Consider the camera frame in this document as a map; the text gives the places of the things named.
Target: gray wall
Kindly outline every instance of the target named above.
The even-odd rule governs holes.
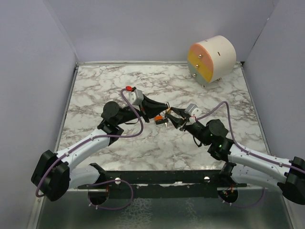
[[[270,150],[291,159],[305,159],[304,23],[305,1],[281,0],[245,63]]]
[[[189,47],[227,37],[245,61],[278,0],[46,0],[81,62],[186,61]]]
[[[2,0],[0,32],[0,225],[22,229],[31,174],[54,148],[76,58],[41,0]]]

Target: white cylinder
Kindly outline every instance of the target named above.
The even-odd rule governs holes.
[[[225,37],[215,36],[193,44],[187,60],[191,74],[200,84],[206,85],[232,71],[236,52]]]

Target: marble tabletop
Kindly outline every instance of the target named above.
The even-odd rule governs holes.
[[[59,150],[73,145],[89,135],[101,122],[103,106],[116,101],[125,106],[120,90],[136,86],[156,101],[186,108],[197,104],[207,113],[221,101],[230,104],[231,120],[236,140],[253,150],[267,153],[262,133],[239,65],[233,71],[202,88],[190,76],[187,65],[84,65],[80,66],[72,91],[69,109],[62,130]],[[228,129],[225,106],[201,120],[219,118]],[[135,134],[140,124],[121,125],[123,135]],[[131,139],[119,139],[84,160],[79,167],[97,163],[105,170],[189,170],[221,169],[222,161],[207,153],[208,146],[198,148],[193,137],[172,124],[156,126],[144,123],[143,133]]]

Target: reflective floor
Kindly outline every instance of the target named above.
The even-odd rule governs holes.
[[[262,190],[240,190],[236,204],[255,203]],[[127,200],[109,200],[118,207]],[[254,208],[235,208],[219,199],[135,199],[121,211],[96,210],[88,206],[87,192],[67,192],[60,200],[44,200],[39,229],[292,229],[278,193],[266,192]]]

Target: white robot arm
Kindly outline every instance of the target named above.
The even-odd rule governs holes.
[[[131,92],[130,102],[122,94],[126,90]],[[122,136],[123,130],[118,126],[119,124],[138,118],[143,127],[140,117],[149,122],[150,118],[154,118],[166,110],[165,117],[170,119],[176,128],[189,132],[193,135],[194,140],[196,138],[201,144],[210,146],[208,153],[215,159],[226,162],[221,171],[213,171],[219,174],[210,186],[253,184],[282,191],[287,199],[305,205],[304,160],[295,157],[291,161],[269,156],[242,146],[235,141],[234,136],[232,136],[233,140],[226,138],[228,130],[220,120],[211,120],[206,126],[198,121],[201,119],[196,118],[200,114],[200,109],[194,104],[189,105],[186,109],[169,107],[167,104],[150,100],[142,94],[142,91],[131,87],[123,89],[121,95],[128,107],[121,108],[115,102],[108,102],[103,109],[102,122],[91,134],[64,150],[56,153],[48,150],[42,154],[31,179],[32,183],[37,186],[37,196],[42,196],[38,194],[38,190],[40,190],[51,201],[55,201],[69,188],[109,180],[106,176],[107,172],[98,165],[91,164],[85,168],[76,168],[76,166],[93,153],[114,143],[119,137],[133,137],[142,132],[141,128],[140,133],[136,135]],[[171,111],[181,118],[172,116]],[[146,182],[142,179],[141,183],[146,184],[150,180],[147,179]],[[172,177],[169,178],[168,183],[170,184],[172,180]]]

